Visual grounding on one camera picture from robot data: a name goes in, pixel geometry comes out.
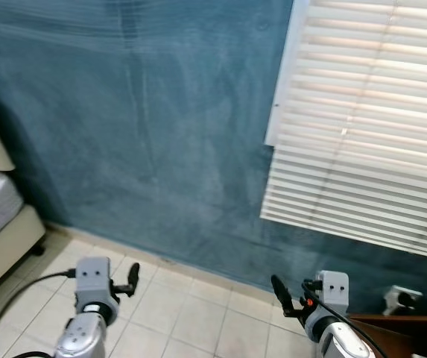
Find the white window blind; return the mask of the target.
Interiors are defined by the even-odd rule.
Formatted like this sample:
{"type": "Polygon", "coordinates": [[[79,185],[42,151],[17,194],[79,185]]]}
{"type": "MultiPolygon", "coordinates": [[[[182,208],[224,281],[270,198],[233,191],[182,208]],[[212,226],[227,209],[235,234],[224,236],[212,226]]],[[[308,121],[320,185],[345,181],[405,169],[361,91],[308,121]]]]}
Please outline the white window blind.
{"type": "Polygon", "coordinates": [[[427,257],[427,0],[312,0],[260,216],[427,257]]]}

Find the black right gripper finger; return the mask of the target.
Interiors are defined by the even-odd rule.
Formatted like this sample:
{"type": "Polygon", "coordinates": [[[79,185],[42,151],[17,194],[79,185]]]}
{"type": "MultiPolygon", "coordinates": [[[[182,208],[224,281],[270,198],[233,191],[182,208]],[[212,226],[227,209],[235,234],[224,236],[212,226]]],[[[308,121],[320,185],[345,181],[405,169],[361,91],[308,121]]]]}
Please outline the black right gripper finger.
{"type": "Polygon", "coordinates": [[[271,276],[271,285],[276,299],[282,308],[282,314],[294,315],[294,299],[289,294],[288,287],[275,274],[271,276]]]}

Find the cream bed base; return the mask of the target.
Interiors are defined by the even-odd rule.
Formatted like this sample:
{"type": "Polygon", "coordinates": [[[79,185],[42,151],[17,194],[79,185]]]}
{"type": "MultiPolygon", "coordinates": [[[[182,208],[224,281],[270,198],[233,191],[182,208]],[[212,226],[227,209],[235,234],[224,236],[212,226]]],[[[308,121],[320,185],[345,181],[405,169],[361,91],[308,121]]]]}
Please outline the cream bed base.
{"type": "Polygon", "coordinates": [[[32,248],[39,246],[44,235],[45,228],[36,209],[23,206],[0,232],[0,280],[32,248]]]}

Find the brown wooden furniture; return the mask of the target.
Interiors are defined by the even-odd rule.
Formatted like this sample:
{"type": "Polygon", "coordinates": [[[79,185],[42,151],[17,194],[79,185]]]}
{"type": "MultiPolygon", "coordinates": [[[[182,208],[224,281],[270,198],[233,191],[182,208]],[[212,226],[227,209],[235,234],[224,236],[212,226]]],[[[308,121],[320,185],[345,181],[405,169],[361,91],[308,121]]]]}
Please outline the brown wooden furniture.
{"type": "Polygon", "coordinates": [[[387,358],[427,358],[427,316],[350,314],[349,319],[384,349],[387,358]]]}

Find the white wall socket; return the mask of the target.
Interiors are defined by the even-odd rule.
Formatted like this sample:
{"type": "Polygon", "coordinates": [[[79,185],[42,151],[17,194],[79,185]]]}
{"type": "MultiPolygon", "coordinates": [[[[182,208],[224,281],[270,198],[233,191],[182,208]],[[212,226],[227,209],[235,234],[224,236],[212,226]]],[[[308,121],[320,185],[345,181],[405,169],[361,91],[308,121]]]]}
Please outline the white wall socket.
{"type": "Polygon", "coordinates": [[[417,308],[418,300],[423,294],[413,289],[404,289],[401,286],[392,286],[385,294],[386,307],[383,315],[407,315],[417,308]]]}

